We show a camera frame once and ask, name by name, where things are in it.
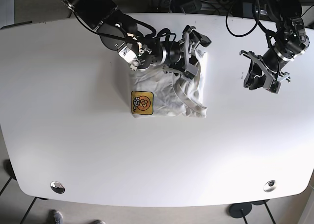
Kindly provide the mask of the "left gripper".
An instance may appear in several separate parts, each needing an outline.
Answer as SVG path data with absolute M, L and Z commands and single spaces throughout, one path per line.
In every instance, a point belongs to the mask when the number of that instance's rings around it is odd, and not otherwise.
M 284 18 L 278 23 L 276 31 L 258 23 L 265 33 L 268 50 L 264 55 L 242 50 L 239 54 L 250 59 L 248 73 L 244 79 L 244 88 L 256 90 L 264 86 L 267 78 L 281 82 L 291 81 L 290 74 L 282 71 L 283 67 L 297 56 L 303 55 L 309 47 L 302 18 Z

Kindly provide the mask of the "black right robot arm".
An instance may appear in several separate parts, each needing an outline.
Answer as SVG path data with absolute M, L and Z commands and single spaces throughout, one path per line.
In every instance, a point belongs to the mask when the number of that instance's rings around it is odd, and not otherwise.
M 129 64 L 132 71 L 162 66 L 190 81 L 200 73 L 196 66 L 199 45 L 208 47 L 211 40 L 187 25 L 179 41 L 170 29 L 160 31 L 123 13 L 112 0 L 62 0 L 79 23 L 98 35 L 103 45 Z

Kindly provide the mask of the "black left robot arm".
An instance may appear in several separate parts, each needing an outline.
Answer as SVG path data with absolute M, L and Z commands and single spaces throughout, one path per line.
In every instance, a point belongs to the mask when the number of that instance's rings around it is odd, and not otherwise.
M 250 5 L 253 28 L 259 27 L 265 34 L 268 50 L 264 55 L 242 50 L 239 54 L 250 59 L 250 67 L 244 79 L 249 90 L 264 88 L 278 93 L 284 80 L 291 81 L 290 74 L 283 67 L 303 55 L 309 47 L 302 19 L 299 0 L 233 0 L 228 14 L 244 14 L 244 3 Z

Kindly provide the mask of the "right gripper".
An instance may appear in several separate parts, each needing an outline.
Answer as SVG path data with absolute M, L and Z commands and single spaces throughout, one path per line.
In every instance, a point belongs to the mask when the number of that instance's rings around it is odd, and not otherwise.
M 171 41 L 169 40 L 171 35 L 176 36 L 175 33 L 165 30 L 153 39 L 152 48 L 149 48 L 133 34 L 129 34 L 135 44 L 124 42 L 117 46 L 117 53 L 129 64 L 131 71 L 145 71 L 150 67 L 162 66 L 165 73 L 184 75 L 185 64 L 190 63 L 192 52 L 199 45 L 207 48 L 211 40 L 189 25 L 183 30 L 181 40 Z

